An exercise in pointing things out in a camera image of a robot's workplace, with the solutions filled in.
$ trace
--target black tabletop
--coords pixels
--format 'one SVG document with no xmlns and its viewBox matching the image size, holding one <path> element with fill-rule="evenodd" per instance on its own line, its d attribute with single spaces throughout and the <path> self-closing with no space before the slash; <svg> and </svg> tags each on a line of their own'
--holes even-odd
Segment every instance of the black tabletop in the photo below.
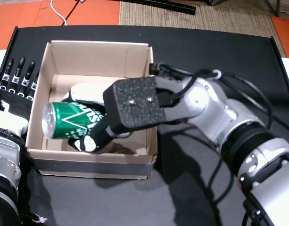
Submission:
<svg viewBox="0 0 289 226">
<path fill-rule="evenodd" d="M 270 38 L 159 27 L 20 28 L 9 56 L 16 62 L 21 56 L 26 63 L 40 62 L 51 40 L 143 42 L 153 47 L 155 62 L 192 71 L 234 72 L 255 83 L 271 99 L 274 112 L 289 123 L 289 87 Z M 240 225 L 244 196 L 234 178 L 197 131 L 181 132 L 184 129 L 184 125 L 159 127 L 160 155 L 146 181 L 41 176 L 32 169 L 21 192 L 22 208 L 48 218 L 49 226 Z M 275 124 L 273 132 L 289 141 L 281 126 Z M 211 183 L 215 168 L 219 170 Z"/>
</svg>

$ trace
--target open cardboard box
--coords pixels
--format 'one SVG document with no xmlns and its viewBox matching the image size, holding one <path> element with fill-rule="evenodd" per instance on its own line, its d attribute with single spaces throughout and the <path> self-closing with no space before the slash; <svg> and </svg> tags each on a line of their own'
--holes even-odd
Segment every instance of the open cardboard box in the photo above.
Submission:
<svg viewBox="0 0 289 226">
<path fill-rule="evenodd" d="M 152 48 L 142 43 L 52 41 L 46 46 L 34 95 L 26 147 L 44 175 L 146 179 L 157 158 L 156 128 L 115 139 L 98 153 L 79 152 L 63 139 L 46 139 L 41 128 L 44 106 L 61 101 L 83 82 L 110 85 L 119 79 L 149 76 Z"/>
</svg>

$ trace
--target white cable tie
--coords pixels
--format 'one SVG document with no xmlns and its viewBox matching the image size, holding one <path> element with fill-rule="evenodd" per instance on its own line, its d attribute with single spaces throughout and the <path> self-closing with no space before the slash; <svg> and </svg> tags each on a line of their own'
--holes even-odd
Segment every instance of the white cable tie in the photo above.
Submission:
<svg viewBox="0 0 289 226">
<path fill-rule="evenodd" d="M 46 222 L 46 220 L 48 220 L 47 218 L 40 217 L 39 215 L 37 215 L 37 216 L 38 216 L 39 220 L 33 220 L 32 219 L 35 223 L 42 223 L 43 224 Z"/>
<path fill-rule="evenodd" d="M 219 80 L 222 77 L 222 72 L 218 69 L 214 69 L 212 73 L 217 73 L 218 75 L 214 77 L 214 79 Z"/>
</svg>

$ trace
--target orange floor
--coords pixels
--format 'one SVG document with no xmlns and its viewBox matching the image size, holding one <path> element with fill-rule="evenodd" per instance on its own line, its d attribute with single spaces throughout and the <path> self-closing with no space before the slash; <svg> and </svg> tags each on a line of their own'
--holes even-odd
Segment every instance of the orange floor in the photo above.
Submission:
<svg viewBox="0 0 289 226">
<path fill-rule="evenodd" d="M 286 53 L 286 57 L 289 58 L 289 19 L 276 16 L 272 16 L 271 19 Z"/>
<path fill-rule="evenodd" d="M 64 17 L 75 0 L 54 0 L 53 7 Z M 68 19 L 68 25 L 118 25 L 120 2 L 87 0 L 79 3 Z M 62 24 L 50 7 L 50 0 L 0 5 L 0 49 L 6 49 L 11 34 L 18 27 L 58 26 Z"/>
</svg>

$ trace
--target green soda can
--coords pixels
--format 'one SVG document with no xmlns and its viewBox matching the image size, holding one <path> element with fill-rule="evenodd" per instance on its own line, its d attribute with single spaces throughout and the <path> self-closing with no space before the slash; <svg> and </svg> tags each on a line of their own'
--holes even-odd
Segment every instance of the green soda can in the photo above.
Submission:
<svg viewBox="0 0 289 226">
<path fill-rule="evenodd" d="M 47 139 L 79 139 L 89 135 L 90 130 L 104 115 L 76 102 L 51 102 L 43 111 L 42 130 Z"/>
</svg>

